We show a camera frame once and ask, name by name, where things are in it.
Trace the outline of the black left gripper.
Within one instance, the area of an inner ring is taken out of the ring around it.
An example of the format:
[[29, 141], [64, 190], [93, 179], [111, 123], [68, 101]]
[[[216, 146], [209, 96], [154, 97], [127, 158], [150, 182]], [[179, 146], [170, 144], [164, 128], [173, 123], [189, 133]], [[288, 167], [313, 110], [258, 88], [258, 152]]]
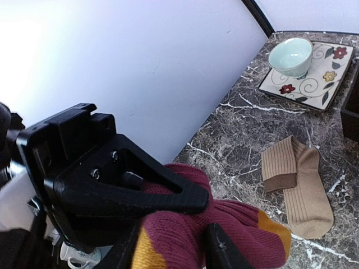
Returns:
[[153, 212], [201, 213], [208, 191], [116, 133], [114, 116], [77, 104], [25, 128], [1, 105], [1, 223], [30, 226], [39, 196], [69, 242], [113, 242]]

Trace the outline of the brown sock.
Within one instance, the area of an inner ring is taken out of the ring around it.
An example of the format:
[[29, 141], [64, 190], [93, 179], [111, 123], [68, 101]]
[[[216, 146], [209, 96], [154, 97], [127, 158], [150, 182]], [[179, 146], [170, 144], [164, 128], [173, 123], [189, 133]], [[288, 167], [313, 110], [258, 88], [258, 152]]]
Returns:
[[261, 154], [265, 193], [282, 191], [291, 232], [319, 239], [334, 224], [334, 215], [319, 175], [320, 155], [289, 136]]

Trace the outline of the magenta striped sock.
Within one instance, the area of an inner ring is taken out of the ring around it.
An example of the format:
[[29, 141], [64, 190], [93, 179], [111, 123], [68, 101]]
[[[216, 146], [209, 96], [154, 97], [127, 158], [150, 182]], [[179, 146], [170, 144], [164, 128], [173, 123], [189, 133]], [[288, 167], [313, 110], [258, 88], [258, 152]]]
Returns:
[[204, 268], [212, 245], [230, 261], [243, 257], [252, 268], [279, 268], [288, 260], [291, 233], [256, 207], [210, 194], [202, 213], [145, 216], [130, 267]]

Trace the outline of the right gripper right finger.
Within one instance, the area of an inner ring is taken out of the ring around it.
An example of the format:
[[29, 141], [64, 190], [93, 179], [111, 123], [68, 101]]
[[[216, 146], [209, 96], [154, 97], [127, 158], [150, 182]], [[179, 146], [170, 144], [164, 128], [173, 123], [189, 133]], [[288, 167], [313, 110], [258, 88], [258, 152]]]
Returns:
[[207, 269], [254, 268], [217, 223], [209, 224], [202, 236]]

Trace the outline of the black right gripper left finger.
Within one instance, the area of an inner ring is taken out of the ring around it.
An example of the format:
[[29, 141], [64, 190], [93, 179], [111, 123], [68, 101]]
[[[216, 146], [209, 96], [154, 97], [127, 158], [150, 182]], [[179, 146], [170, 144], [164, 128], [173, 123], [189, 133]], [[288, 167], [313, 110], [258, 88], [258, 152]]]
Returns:
[[131, 268], [136, 244], [141, 230], [141, 222], [136, 221], [130, 228], [125, 228], [119, 239], [109, 250], [107, 255], [94, 269], [128, 269]]

